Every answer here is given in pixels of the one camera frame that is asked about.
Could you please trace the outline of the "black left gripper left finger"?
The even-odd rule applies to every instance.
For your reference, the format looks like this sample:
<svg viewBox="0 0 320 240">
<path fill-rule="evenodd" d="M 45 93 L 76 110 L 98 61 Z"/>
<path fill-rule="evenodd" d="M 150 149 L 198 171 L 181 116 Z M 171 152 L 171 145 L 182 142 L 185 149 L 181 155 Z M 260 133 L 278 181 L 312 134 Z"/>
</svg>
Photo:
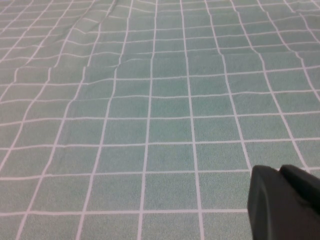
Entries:
<svg viewBox="0 0 320 240">
<path fill-rule="evenodd" d="M 254 240 L 320 238 L 320 214 L 298 195 L 280 169 L 252 168 L 247 211 Z"/>
</svg>

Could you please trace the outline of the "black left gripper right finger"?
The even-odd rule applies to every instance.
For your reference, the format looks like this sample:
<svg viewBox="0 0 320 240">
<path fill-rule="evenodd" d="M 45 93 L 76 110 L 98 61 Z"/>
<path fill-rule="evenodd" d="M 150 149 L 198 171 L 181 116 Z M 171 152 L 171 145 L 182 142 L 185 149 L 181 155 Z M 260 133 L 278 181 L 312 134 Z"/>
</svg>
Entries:
<svg viewBox="0 0 320 240">
<path fill-rule="evenodd" d="M 294 165 L 282 165 L 280 174 L 291 187 L 320 214 L 320 179 Z"/>
</svg>

